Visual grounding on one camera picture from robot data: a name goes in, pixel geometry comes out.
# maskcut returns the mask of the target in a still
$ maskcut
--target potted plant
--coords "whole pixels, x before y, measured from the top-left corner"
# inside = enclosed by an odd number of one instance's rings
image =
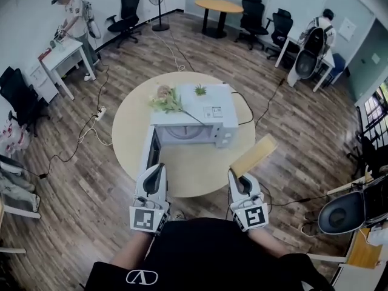
[[[206,87],[204,86],[201,86],[200,84],[198,84],[195,89],[194,89],[194,92],[197,96],[205,96],[206,95]]]

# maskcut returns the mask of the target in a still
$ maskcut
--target yellow table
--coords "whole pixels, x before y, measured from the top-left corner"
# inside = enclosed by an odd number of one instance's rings
[[[144,140],[150,125],[150,96],[160,85],[220,84],[209,75],[172,72],[156,76],[137,86],[121,103],[112,128],[113,149],[121,167],[137,180]],[[233,94],[239,122],[249,121],[251,112],[239,94]],[[214,144],[166,145],[160,161],[167,167],[169,196],[194,197],[214,192],[228,184],[230,165],[255,144],[254,122],[239,126],[231,146],[217,149]]]
[[[244,9],[239,5],[225,0],[196,0],[195,4],[205,9],[202,33],[216,39],[224,38],[226,36],[226,32],[224,31],[226,13],[238,14],[244,11]],[[209,10],[221,12],[217,28],[207,28]]]

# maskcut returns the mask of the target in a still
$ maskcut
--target power strip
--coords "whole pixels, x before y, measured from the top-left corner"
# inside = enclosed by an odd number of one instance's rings
[[[105,112],[107,111],[107,109],[102,106],[99,110],[98,110],[98,114],[97,114],[97,117],[96,117],[96,121],[99,121],[100,119],[102,119],[102,117],[104,116]]]

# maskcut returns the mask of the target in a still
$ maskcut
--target logo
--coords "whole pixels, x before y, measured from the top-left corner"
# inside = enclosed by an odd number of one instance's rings
[[[263,208],[261,208],[261,206],[247,209],[245,211],[245,216],[247,218],[248,227],[257,226],[258,224],[262,224],[266,221],[263,214]]]
[[[142,270],[136,269],[131,270],[126,278],[127,283],[129,284],[142,284],[145,286],[149,286],[158,281],[159,275],[156,272],[151,270]]]
[[[152,230],[153,229],[153,214],[152,210],[136,209],[134,226],[139,229]]]

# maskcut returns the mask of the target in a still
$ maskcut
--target white table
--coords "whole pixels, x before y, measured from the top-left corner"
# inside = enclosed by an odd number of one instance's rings
[[[179,84],[220,84],[209,75],[195,72],[172,72],[156,76],[137,86],[123,100],[112,128],[113,149],[121,167],[137,180],[144,140],[150,125],[150,96],[158,86]],[[239,94],[232,95],[239,122],[249,121],[252,114]],[[214,144],[166,145],[160,161],[167,167],[169,196],[194,197],[214,192],[228,184],[228,169],[255,144],[255,124],[238,127],[230,147],[217,149]]]
[[[92,67],[89,65],[89,62],[87,61],[85,52],[82,49],[82,43],[72,38],[66,37],[62,42],[62,47],[59,44],[57,44],[56,47],[50,52],[50,54],[48,54],[42,60],[44,67],[46,67],[48,71],[53,73],[58,85],[63,87],[65,92],[72,100],[74,100],[74,96],[71,93],[71,91],[67,88],[65,82],[62,80],[59,73],[56,71],[56,68],[77,51],[79,51],[79,53],[81,54],[82,60],[84,61],[87,71],[92,76],[92,79],[95,80],[96,76],[93,73]]]
[[[286,43],[284,44],[284,47],[282,48],[281,53],[279,55],[279,58],[275,64],[276,68],[279,67],[280,61],[283,58],[284,53],[286,52],[286,49],[287,49],[289,42],[291,41],[292,43],[298,45],[299,37],[300,37],[302,32],[303,32],[303,30],[299,29],[298,27],[293,26],[291,28],[289,34],[287,35]],[[316,92],[319,89],[319,87],[322,85],[323,81],[327,78],[329,73],[335,67],[334,60],[333,60],[333,54],[332,54],[331,49],[329,49],[327,51],[326,55],[322,59],[322,62],[328,66],[328,69],[325,72],[325,74],[321,77],[321,79],[319,80],[317,85],[314,87],[313,92]]]
[[[41,215],[36,213],[36,212],[30,212],[26,210],[21,210],[18,208],[10,207],[7,205],[4,205],[2,201],[2,197],[0,195],[0,229],[1,229],[1,223],[2,219],[4,217],[4,212],[9,212],[14,215],[19,215],[19,216],[26,216],[28,218],[34,218],[34,219],[40,219]],[[0,253],[25,253],[24,248],[5,248],[5,247],[0,247]]]

